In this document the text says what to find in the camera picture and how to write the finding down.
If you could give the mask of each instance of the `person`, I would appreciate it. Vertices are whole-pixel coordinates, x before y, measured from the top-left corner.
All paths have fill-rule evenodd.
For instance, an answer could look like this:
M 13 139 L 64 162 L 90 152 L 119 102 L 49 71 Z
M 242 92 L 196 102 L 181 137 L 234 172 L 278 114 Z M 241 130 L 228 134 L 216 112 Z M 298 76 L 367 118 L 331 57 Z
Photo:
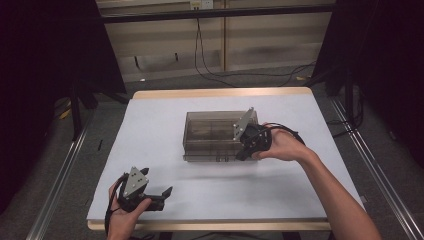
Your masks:
M 377 227 L 365 210 L 325 167 L 313 150 L 285 130 L 272 129 L 271 131 L 270 149 L 253 153 L 253 159 L 277 158 L 283 161 L 297 161 L 315 189 L 336 239 L 381 239 Z M 119 207 L 117 201 L 114 203 L 116 204 L 111 209 Z M 123 210 L 114 212 L 110 220 L 110 238 L 108 239 L 128 239 L 139 215 L 149 204 L 150 200 L 146 199 L 131 213 Z

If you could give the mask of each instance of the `forearm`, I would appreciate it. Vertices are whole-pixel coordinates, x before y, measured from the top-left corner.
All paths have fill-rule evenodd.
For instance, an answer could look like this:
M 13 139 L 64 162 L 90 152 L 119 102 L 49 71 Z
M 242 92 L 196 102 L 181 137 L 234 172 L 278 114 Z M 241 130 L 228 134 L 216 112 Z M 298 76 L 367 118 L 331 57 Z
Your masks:
M 315 189 L 337 239 L 381 239 L 368 214 L 313 151 L 308 151 L 298 162 Z

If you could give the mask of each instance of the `person's left hand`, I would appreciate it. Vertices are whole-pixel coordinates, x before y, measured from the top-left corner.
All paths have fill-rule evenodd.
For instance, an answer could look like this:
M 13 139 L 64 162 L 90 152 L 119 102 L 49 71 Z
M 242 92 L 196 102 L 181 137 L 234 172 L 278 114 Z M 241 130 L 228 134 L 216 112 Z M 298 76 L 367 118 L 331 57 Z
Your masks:
M 109 188 L 109 198 L 112 196 L 113 189 L 116 183 Z M 107 239 L 113 240 L 127 240 L 131 237 L 134 231 L 135 224 L 138 217 L 149 207 L 152 200 L 150 198 L 144 199 L 136 209 L 132 212 L 126 212 L 119 208 L 118 199 L 115 197 L 112 202 L 111 210 L 118 209 L 112 213 L 109 223 L 109 234 Z

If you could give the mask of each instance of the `person's right hand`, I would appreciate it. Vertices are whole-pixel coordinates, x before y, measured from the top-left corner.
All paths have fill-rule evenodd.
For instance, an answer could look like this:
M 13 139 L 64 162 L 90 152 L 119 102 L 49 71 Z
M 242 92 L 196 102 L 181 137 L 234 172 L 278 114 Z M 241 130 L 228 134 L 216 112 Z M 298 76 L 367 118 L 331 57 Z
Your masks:
M 285 161 L 303 160 L 314 154 L 291 133 L 283 129 L 272 129 L 272 144 L 268 151 L 252 154 L 253 159 L 278 158 Z

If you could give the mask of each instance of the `table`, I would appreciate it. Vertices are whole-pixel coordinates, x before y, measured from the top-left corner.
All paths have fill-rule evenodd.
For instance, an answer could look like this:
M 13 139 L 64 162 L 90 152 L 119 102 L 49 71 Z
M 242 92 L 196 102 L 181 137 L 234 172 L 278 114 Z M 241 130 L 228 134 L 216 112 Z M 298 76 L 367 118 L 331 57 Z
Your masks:
M 174 186 L 162 212 L 145 212 L 144 231 L 330 230 L 325 212 L 296 162 L 188 163 L 182 158 L 189 111 L 240 111 L 255 107 L 260 122 L 297 130 L 306 145 L 361 204 L 309 88 L 239 88 L 137 92 L 100 177 L 88 226 L 104 229 L 107 189 L 131 166 L 149 167 L 147 194 Z

